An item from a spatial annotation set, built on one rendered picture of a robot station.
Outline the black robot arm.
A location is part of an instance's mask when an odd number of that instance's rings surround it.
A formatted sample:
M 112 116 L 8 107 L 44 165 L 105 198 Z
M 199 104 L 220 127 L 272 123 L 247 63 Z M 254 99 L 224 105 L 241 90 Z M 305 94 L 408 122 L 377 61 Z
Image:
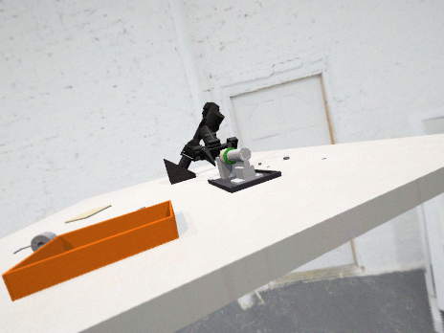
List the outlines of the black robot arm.
M 219 130 L 220 123 L 224 120 L 224 116 L 219 112 L 219 105 L 214 102 L 206 102 L 203 107 L 202 121 L 200 122 L 194 137 L 183 148 L 180 155 L 182 158 L 178 166 L 188 169 L 191 161 L 195 162 L 192 158 L 192 147 L 200 145 L 200 141 L 203 140 L 203 136 L 208 132 L 217 132 Z M 184 152 L 185 151 L 185 152 Z M 183 153 L 183 154 L 182 154 Z M 184 155 L 185 154 L 185 155 Z M 187 156 L 186 156 L 187 155 Z M 220 150 L 211 153 L 212 158 L 216 161 L 216 157 L 220 155 Z M 192 159 L 191 159 L 192 158 Z

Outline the orange open-top tray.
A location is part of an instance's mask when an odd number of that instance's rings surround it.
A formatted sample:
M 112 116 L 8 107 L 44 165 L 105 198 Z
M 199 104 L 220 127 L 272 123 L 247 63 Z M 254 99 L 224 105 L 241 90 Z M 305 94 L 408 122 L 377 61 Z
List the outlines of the orange open-top tray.
M 2 278 L 16 301 L 179 238 L 171 201 L 61 234 Z

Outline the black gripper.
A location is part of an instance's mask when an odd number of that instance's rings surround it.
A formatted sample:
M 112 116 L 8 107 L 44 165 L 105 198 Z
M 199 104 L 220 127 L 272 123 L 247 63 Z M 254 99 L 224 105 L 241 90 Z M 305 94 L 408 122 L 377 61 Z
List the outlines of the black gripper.
M 212 158 L 211 153 L 231 147 L 237 149 L 238 139 L 236 137 L 231 137 L 227 139 L 225 144 L 221 144 L 220 139 L 217 139 L 215 132 L 208 132 L 203 136 L 203 142 L 205 146 L 200 144 L 192 147 L 191 151 L 193 160 L 195 162 L 206 160 L 216 167 L 216 163 Z

